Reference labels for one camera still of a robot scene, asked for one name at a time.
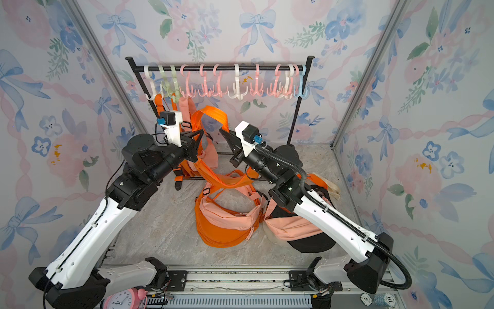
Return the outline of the orange sling bag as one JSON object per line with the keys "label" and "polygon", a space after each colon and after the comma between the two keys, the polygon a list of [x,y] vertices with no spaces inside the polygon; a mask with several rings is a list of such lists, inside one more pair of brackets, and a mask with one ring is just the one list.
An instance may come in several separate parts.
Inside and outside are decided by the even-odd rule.
{"label": "orange sling bag", "polygon": [[[197,110],[194,103],[181,99],[179,111],[183,116],[183,122],[181,124],[181,131],[183,133],[204,130],[201,121],[204,116],[209,116],[215,121],[218,121],[224,130],[229,128],[227,114],[216,107],[206,106],[203,109]],[[174,170],[175,189],[177,191],[181,189],[184,180],[191,179],[194,176],[201,176],[210,184],[218,186],[221,189],[235,189],[253,183],[251,177],[257,173],[252,170],[249,170],[247,173],[235,170],[232,176],[217,174],[215,169],[218,168],[219,154],[216,151],[213,140],[210,137],[206,137],[205,139],[207,140],[207,146],[199,146],[198,161],[190,162],[185,160]]]}
{"label": "orange sling bag", "polygon": [[248,242],[258,228],[259,225],[254,225],[248,230],[224,229],[215,225],[197,226],[198,234],[203,242],[214,248],[230,248]]}
{"label": "orange sling bag", "polygon": [[196,198],[194,207],[196,229],[203,242],[215,248],[235,247],[247,242],[259,228],[264,216],[266,198],[253,185],[235,189],[252,202],[248,212],[238,212],[220,206],[216,202],[224,189],[206,184]]}

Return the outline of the beige crossbody bag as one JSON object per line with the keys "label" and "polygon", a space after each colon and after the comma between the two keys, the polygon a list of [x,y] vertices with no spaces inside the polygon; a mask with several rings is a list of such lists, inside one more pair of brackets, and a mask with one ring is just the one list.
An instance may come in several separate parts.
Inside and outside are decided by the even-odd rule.
{"label": "beige crossbody bag", "polygon": [[335,185],[333,182],[328,180],[328,185],[329,185],[329,195],[331,198],[340,198],[340,190],[337,185]]}

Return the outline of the black crossbody bag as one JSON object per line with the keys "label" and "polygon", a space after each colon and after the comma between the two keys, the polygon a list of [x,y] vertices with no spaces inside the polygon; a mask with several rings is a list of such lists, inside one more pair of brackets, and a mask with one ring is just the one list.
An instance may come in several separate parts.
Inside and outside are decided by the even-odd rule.
{"label": "black crossbody bag", "polygon": [[[310,188],[317,192],[330,206],[333,206],[331,197],[327,189],[316,184],[310,185]],[[287,241],[295,250],[302,253],[321,253],[330,250],[336,245],[336,242],[325,233],[319,233],[313,236]]]}

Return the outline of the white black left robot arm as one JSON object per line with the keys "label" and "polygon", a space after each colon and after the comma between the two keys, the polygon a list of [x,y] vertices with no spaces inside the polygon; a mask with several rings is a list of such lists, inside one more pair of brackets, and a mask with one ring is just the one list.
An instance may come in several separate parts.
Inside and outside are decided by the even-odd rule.
{"label": "white black left robot arm", "polygon": [[185,160],[197,161],[203,130],[180,133],[179,145],[158,145],[140,134],[122,150],[123,173],[105,190],[91,220],[65,251],[47,267],[37,267],[30,282],[43,292],[43,305],[53,308],[95,308],[117,292],[165,284],[167,267],[155,257],[115,269],[97,262],[123,227],[158,191],[163,179]]}

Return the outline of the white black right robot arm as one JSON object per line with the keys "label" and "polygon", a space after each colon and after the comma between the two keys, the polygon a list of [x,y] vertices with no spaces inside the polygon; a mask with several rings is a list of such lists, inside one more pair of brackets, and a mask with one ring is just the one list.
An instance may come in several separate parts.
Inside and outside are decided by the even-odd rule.
{"label": "white black right robot arm", "polygon": [[234,131],[220,132],[232,150],[233,166],[244,162],[273,183],[269,195],[279,207],[306,219],[346,251],[340,262],[320,259],[310,266],[308,276],[315,283],[350,281],[370,294],[375,294],[381,285],[396,290],[412,286],[410,272],[392,253],[392,237],[359,226],[310,189],[306,184],[308,175],[294,145],[272,149],[263,141],[258,128],[246,122]]}

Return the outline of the white plastic hook middle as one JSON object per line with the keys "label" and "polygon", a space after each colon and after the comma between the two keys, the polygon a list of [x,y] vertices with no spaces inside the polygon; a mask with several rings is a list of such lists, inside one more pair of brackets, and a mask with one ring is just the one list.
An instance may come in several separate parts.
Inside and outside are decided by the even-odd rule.
{"label": "white plastic hook middle", "polygon": [[234,71],[235,71],[235,81],[232,84],[232,91],[227,89],[227,95],[230,99],[237,99],[239,101],[242,101],[244,97],[248,94],[249,89],[245,88],[244,91],[241,91],[240,68],[238,64],[234,64]]}

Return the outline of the white plastic hook left end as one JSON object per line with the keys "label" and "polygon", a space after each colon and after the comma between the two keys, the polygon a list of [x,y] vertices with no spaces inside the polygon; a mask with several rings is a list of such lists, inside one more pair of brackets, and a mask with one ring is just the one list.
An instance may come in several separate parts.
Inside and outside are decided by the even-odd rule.
{"label": "white plastic hook left end", "polygon": [[146,77],[146,80],[149,82],[149,87],[151,89],[151,92],[149,95],[147,95],[147,99],[150,101],[154,101],[156,96],[158,95],[158,91],[156,89],[156,84],[154,80],[154,72],[150,70],[149,65],[144,66],[144,75]]}

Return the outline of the light blue plastic hook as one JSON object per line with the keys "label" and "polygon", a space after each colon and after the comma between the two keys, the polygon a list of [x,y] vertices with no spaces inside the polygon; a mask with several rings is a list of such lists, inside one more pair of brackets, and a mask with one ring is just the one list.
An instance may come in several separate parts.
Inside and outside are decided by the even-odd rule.
{"label": "light blue plastic hook", "polygon": [[302,65],[302,70],[297,70],[296,76],[299,78],[298,84],[293,85],[293,94],[297,99],[305,99],[307,95],[304,94],[304,78],[306,76],[306,66]]}

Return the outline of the black metal garment rack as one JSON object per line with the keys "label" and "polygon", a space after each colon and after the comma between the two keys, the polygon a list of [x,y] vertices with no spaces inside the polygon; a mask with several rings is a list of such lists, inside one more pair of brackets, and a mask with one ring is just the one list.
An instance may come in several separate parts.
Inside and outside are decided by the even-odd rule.
{"label": "black metal garment rack", "polygon": [[[141,73],[144,73],[144,66],[137,65],[134,58],[131,56],[125,57],[125,60],[128,62],[132,72],[135,74],[136,80],[138,81],[144,94],[146,96],[149,95],[150,92],[148,90],[148,87],[146,86],[146,84],[144,82],[144,78],[141,76]],[[304,85],[305,85],[304,94],[305,95],[306,94],[308,95],[308,91],[306,90],[307,78],[308,78],[308,75],[310,74],[310,70],[311,70],[311,67],[312,67],[314,60],[315,60],[315,56],[309,55],[309,56],[307,56],[306,64],[304,64],[306,66],[306,76],[304,78]],[[200,73],[200,71],[201,71],[201,66],[199,66],[199,65],[197,65],[197,66],[189,66],[186,64],[184,64],[184,65],[185,65],[185,68],[184,68],[185,72],[199,72]],[[158,72],[158,73],[172,72],[172,66],[173,65],[171,65],[171,64],[170,65],[164,65],[164,66],[162,66],[162,65],[150,66],[150,70],[152,70],[153,72]],[[299,70],[302,70],[302,65],[293,65],[293,66],[297,67]],[[251,65],[240,64],[239,68],[240,68],[240,71],[255,71],[257,69],[256,65],[254,65],[254,64],[251,64]],[[260,69],[260,71],[274,72],[276,70],[276,66],[275,65],[260,65],[259,69]],[[217,66],[216,65],[215,66],[207,65],[207,66],[202,66],[202,70],[203,70],[203,73],[205,73],[205,72],[214,72],[214,73],[229,72],[229,71],[234,71],[234,65],[233,64],[218,64]],[[280,68],[278,70],[279,71],[289,71],[289,66],[287,64],[283,64],[280,66]],[[148,102],[149,102],[149,105],[150,105],[151,109],[153,110],[154,114],[156,116],[158,116],[158,112],[156,110],[156,105],[155,105],[154,101],[148,100]],[[297,122],[297,117],[299,116],[299,110],[301,107],[301,103],[302,103],[302,99],[297,99],[297,102],[295,105],[295,112],[293,114],[292,124],[291,124],[290,130],[288,133],[288,137],[287,137],[287,143],[286,143],[287,145],[292,143],[293,134],[296,131],[295,125]],[[230,153],[229,152],[219,152],[219,155],[232,155],[232,154],[233,153],[231,153],[231,152]],[[184,180],[204,180],[204,178],[201,176],[185,176]]]}

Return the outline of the pink alarm clock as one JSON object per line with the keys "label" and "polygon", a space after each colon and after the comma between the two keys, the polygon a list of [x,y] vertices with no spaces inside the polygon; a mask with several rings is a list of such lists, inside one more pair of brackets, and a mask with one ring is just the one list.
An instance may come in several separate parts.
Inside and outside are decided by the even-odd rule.
{"label": "pink alarm clock", "polygon": [[146,308],[147,291],[143,288],[130,288],[109,296],[104,309],[138,309]]}

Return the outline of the white poker chips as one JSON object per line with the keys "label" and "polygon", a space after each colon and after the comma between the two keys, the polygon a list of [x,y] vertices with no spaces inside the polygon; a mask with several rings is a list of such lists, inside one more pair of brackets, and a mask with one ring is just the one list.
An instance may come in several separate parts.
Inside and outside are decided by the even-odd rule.
{"label": "white poker chips", "polygon": [[362,293],[360,300],[365,306],[377,306],[382,308],[395,308],[397,306],[396,298],[390,294],[374,294]]}

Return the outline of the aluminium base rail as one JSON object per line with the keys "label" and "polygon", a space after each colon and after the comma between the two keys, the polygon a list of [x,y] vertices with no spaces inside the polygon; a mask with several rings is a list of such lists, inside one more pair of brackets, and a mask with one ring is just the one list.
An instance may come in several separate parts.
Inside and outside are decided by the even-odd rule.
{"label": "aluminium base rail", "polygon": [[136,308],[377,308],[374,296],[339,279],[321,293],[302,266],[171,266],[161,289]]}

